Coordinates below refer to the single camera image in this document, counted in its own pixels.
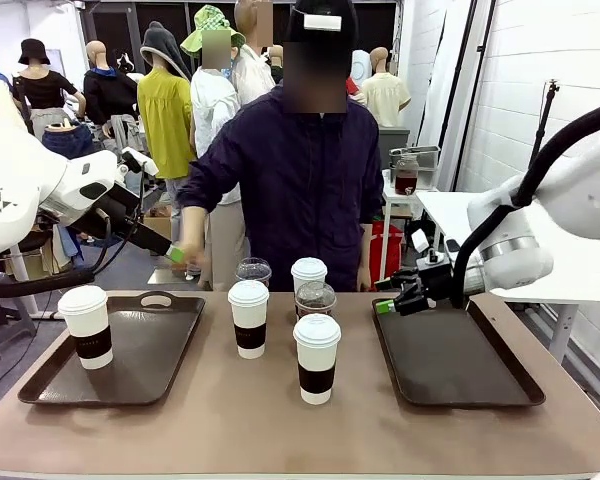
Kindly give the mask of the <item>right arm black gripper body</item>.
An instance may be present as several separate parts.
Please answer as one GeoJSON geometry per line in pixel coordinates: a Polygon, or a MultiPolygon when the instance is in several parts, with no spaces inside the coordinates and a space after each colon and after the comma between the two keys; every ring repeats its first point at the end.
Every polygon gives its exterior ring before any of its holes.
{"type": "Polygon", "coordinates": [[[404,280],[403,312],[416,313],[436,306],[449,297],[452,267],[449,263],[410,269],[404,280]]]}

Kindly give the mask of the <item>person's left hand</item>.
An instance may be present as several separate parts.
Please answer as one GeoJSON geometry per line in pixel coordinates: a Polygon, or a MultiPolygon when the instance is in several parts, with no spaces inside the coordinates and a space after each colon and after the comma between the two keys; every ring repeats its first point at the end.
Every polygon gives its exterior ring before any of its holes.
{"type": "Polygon", "coordinates": [[[359,292],[369,291],[372,286],[370,253],[368,250],[362,250],[357,272],[357,290],[359,292]]]}

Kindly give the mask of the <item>person's right hand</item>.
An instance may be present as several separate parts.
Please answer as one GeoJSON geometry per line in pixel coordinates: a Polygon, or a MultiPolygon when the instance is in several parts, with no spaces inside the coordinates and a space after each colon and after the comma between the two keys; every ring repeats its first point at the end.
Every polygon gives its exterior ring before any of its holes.
{"type": "Polygon", "coordinates": [[[206,257],[204,242],[183,241],[179,247],[184,257],[185,280],[196,280],[200,290],[211,291],[210,263],[206,257]]]}

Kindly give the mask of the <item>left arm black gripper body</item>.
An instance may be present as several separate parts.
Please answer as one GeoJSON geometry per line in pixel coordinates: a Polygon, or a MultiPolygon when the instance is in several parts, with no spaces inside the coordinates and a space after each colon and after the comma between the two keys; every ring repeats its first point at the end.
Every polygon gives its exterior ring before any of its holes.
{"type": "Polygon", "coordinates": [[[115,184],[104,193],[71,226],[99,240],[107,234],[133,245],[166,256],[171,240],[141,222],[140,198],[115,184]]]}

